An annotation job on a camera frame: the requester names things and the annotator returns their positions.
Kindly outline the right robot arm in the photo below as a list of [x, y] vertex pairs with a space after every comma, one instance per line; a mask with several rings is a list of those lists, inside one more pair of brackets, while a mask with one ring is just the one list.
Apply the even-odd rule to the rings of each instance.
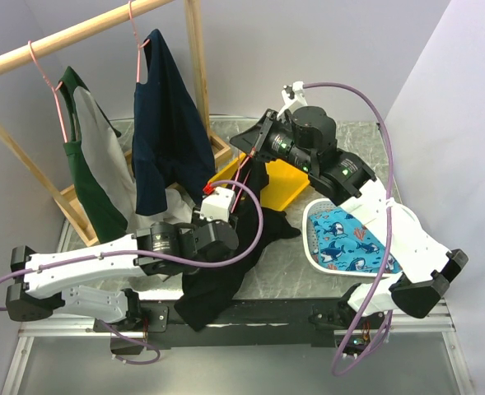
[[267, 110], [231, 144], [251, 158], [282, 160], [305, 173], [321, 194], [305, 214], [305, 254], [322, 272], [382, 278], [361, 284], [339, 308], [340, 321], [357, 328], [368, 315], [400, 309], [425, 318], [469, 258], [435, 241], [415, 214], [386, 196], [383, 183], [358, 155], [338, 148], [336, 123], [317, 106]]

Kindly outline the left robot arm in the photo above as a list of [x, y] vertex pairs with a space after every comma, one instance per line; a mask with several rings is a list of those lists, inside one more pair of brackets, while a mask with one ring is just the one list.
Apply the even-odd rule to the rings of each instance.
[[56, 312], [117, 324], [125, 331], [142, 321], [138, 294], [130, 289], [96, 290], [93, 281], [114, 277], [172, 277], [214, 268], [239, 247], [237, 219], [228, 212], [191, 223], [155, 222], [105, 244], [65, 253], [37, 253], [28, 246], [12, 250], [14, 282], [6, 309], [15, 322], [33, 322]]

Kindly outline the pink wire hanger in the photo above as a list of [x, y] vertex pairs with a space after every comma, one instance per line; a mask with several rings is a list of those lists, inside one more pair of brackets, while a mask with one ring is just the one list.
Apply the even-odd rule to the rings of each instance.
[[[240, 182], [242, 184], [246, 184], [249, 175], [251, 173], [251, 158], [249, 156], [246, 156], [242, 162], [240, 163], [239, 167], [237, 168], [237, 171], [235, 173], [235, 178], [234, 180], [237, 182]], [[236, 207], [241, 199], [241, 196], [243, 194], [244, 190], [242, 188], [239, 188], [238, 191], [236, 192], [235, 196], [235, 201], [233, 202], [233, 205], [231, 207], [231, 214], [233, 214], [236, 210]]]

